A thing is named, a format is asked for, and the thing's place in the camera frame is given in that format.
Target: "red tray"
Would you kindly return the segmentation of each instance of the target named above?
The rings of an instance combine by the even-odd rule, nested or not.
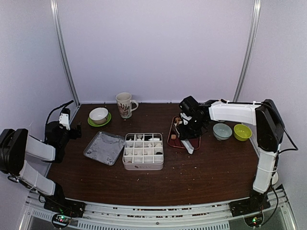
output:
[[[173,123],[175,123],[175,119],[177,117],[178,116],[174,116],[173,117],[173,120],[172,120],[172,123],[171,123],[171,128],[169,130],[169,134],[168,134],[168,137],[167,137],[167,143],[171,147],[179,148],[179,149],[185,149],[184,145],[181,143],[180,139],[178,138],[176,132],[173,131],[173,129],[172,129]],[[176,135],[176,139],[175,140],[171,139],[172,134]],[[194,150],[198,150],[201,147],[201,138],[200,137],[199,138],[194,138],[194,139],[189,139],[189,142],[194,147]]]

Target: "bowl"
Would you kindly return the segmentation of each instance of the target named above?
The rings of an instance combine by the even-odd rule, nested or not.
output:
[[[235,138],[240,141],[246,141],[252,135],[252,131],[250,130],[250,128],[243,124],[235,125],[234,132]]]
[[[231,128],[223,123],[218,123],[213,126],[213,134],[218,140],[227,140],[232,135]]]
[[[90,112],[90,119],[97,125],[106,122],[109,111],[106,108],[95,108]]]

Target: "wooden tabletop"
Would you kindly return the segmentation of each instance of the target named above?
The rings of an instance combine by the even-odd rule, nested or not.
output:
[[[108,125],[88,125],[88,115],[96,107],[106,107],[112,114]],[[82,122],[82,138],[69,141],[63,162],[52,164],[48,178],[62,185],[67,198],[106,204],[187,205],[249,196],[258,164],[250,141],[240,142],[233,136],[218,141],[212,123],[194,154],[170,147],[166,142],[168,132],[172,118],[179,112],[177,104],[142,103],[130,119],[124,120],[115,104],[82,105],[72,123],[74,127]],[[163,169],[127,171],[122,154],[113,166],[85,157],[84,149],[100,130],[123,137],[127,133],[161,133]]]

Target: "yellow-green bowl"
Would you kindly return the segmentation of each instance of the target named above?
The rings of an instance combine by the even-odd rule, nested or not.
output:
[[[235,138],[240,141],[246,141],[252,135],[252,131],[250,130],[250,128],[243,124],[235,125],[234,132],[235,132]]]

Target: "green plate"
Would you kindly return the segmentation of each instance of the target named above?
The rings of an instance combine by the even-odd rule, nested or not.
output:
[[[111,118],[112,118],[111,113],[108,113],[107,118],[106,118],[106,122],[104,122],[103,124],[97,125],[97,124],[95,124],[90,118],[87,119],[87,123],[88,123],[90,126],[93,126],[93,127],[101,127],[101,126],[105,126],[107,123],[109,123],[110,120],[111,120]]]

